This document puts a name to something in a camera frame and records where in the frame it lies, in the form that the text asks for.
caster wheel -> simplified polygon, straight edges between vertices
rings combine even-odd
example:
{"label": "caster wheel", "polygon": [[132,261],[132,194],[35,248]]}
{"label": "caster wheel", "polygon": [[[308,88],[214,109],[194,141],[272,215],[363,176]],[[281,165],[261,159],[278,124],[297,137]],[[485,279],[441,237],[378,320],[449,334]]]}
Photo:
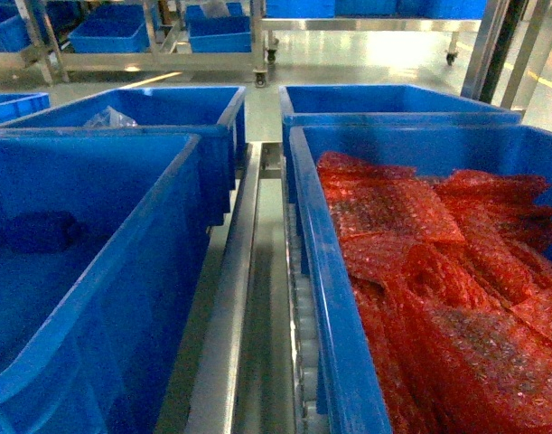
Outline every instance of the caster wheel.
{"label": "caster wheel", "polygon": [[256,73],[256,87],[264,88],[266,86],[266,74],[264,72]]}
{"label": "caster wheel", "polygon": [[448,66],[453,66],[453,63],[457,57],[457,52],[449,52],[448,54],[446,54],[446,63],[448,63]]}
{"label": "caster wheel", "polygon": [[267,64],[273,65],[276,63],[276,50],[267,50]]}

blue storage crate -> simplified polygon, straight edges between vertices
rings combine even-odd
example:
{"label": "blue storage crate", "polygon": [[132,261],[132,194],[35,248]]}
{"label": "blue storage crate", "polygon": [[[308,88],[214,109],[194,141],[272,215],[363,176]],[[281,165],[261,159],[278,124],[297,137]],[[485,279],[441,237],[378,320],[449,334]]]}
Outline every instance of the blue storage crate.
{"label": "blue storage crate", "polygon": [[50,106],[48,93],[0,93],[0,124]]}
{"label": "blue storage crate", "polygon": [[426,4],[426,18],[440,20],[480,20],[487,0],[430,0]]}
{"label": "blue storage crate", "polygon": [[486,0],[398,0],[398,13],[404,17],[450,20],[480,20]]}
{"label": "blue storage crate", "polygon": [[[243,6],[240,2],[229,2],[226,4],[231,16],[244,16]],[[203,10],[199,5],[188,5],[185,8],[184,20],[186,24],[196,20],[206,20]]]}
{"label": "blue storage crate", "polygon": [[[410,85],[282,86],[284,155],[291,127],[307,125],[516,124],[520,114]],[[288,173],[291,196],[295,182]]]}
{"label": "blue storage crate", "polygon": [[335,0],[266,0],[267,18],[333,18]]}
{"label": "blue storage crate", "polygon": [[63,253],[0,245],[0,432],[154,428],[209,241],[198,140],[0,134],[0,230],[87,225]]}
{"label": "blue storage crate", "polygon": [[190,22],[193,52],[251,52],[248,16],[230,16]]}
{"label": "blue storage crate", "polygon": [[97,113],[112,107],[134,119],[140,130],[202,136],[206,170],[204,194],[210,199],[211,225],[221,225],[229,212],[229,189],[235,188],[235,163],[244,154],[245,88],[184,87],[110,90],[62,107],[8,122],[4,128],[81,128]]}
{"label": "blue storage crate", "polygon": [[[543,175],[552,184],[552,133],[523,126],[324,126],[294,127],[290,140],[321,343],[323,407],[332,432],[392,432],[315,162],[336,151],[372,164],[412,165],[419,175],[469,168]],[[552,188],[538,202],[552,206]],[[552,260],[552,246],[547,256]]]}
{"label": "blue storage crate", "polygon": [[397,0],[336,0],[336,15],[393,15]]}
{"label": "blue storage crate", "polygon": [[149,47],[145,22],[93,19],[69,35],[75,52],[144,52]]}
{"label": "blue storage crate", "polygon": [[13,5],[0,5],[0,52],[19,52],[31,44],[23,18]]}

clear plastic bag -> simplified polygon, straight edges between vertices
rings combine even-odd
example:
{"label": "clear plastic bag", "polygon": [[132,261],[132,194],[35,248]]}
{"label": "clear plastic bag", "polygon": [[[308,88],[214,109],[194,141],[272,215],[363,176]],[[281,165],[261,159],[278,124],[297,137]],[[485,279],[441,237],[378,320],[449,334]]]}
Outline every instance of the clear plastic bag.
{"label": "clear plastic bag", "polygon": [[210,0],[201,4],[201,10],[206,18],[222,18],[231,16],[228,6],[222,0]]}
{"label": "clear plastic bag", "polygon": [[119,113],[111,106],[108,106],[103,111],[95,115],[93,118],[89,119],[83,127],[137,127],[137,123],[129,116],[126,116],[123,113]]}

yellow floor line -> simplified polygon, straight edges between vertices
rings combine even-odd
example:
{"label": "yellow floor line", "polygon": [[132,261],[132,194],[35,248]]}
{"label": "yellow floor line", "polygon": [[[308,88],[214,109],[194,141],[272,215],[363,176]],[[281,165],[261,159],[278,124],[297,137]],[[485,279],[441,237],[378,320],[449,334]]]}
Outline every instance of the yellow floor line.
{"label": "yellow floor line", "polygon": [[[463,50],[466,50],[468,52],[472,52],[472,47],[470,45],[467,45],[465,43],[462,43],[462,42],[459,42],[456,44],[458,47],[462,48]],[[511,63],[508,63],[508,62],[505,62],[504,63],[504,67],[510,71],[514,70],[514,65],[511,64]],[[538,83],[540,84],[543,84],[545,86],[547,86],[548,88],[551,88],[552,89],[552,81],[551,80],[547,80],[547,79],[543,79],[542,77],[539,77],[537,74],[535,74],[534,72],[529,72],[529,76],[531,78],[533,78],[534,80],[537,80]]]}
{"label": "yellow floor line", "polygon": [[182,72],[170,72],[168,74],[158,75],[157,77],[153,77],[152,79],[138,81],[137,83],[127,84],[126,86],[122,86],[121,89],[138,88],[139,86],[143,86],[145,84],[155,83],[156,81],[170,79],[171,77],[177,77],[178,75],[182,75]]}

gray floor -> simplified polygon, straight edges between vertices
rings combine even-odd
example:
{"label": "gray floor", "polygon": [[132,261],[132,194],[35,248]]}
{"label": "gray floor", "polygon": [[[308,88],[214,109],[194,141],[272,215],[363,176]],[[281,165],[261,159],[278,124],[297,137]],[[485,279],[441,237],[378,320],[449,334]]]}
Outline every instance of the gray floor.
{"label": "gray floor", "polygon": [[[461,37],[460,55],[453,67],[446,65],[449,33],[278,33],[277,65],[270,72],[265,89],[253,86],[251,74],[182,74],[153,86],[245,84],[247,96],[247,139],[279,141],[281,124],[278,85],[296,83],[414,83],[458,94],[470,59],[473,34]],[[514,60],[514,52],[509,62]],[[500,89],[506,86],[509,70]],[[42,90],[51,94],[53,105],[91,95],[157,74],[97,73],[72,74],[71,84],[44,86],[37,67],[27,71],[0,71],[0,92]],[[552,82],[552,53],[543,77]],[[552,87],[539,84],[525,123],[552,130]],[[237,432],[291,432],[291,373],[287,332],[285,251],[281,188],[278,181],[261,184],[257,233],[256,285],[248,352],[242,373]],[[189,411],[192,378],[197,369],[201,337],[206,330],[219,278],[223,245],[228,225],[214,231],[210,254],[201,279],[192,317],[162,409],[158,433],[181,432]]]}

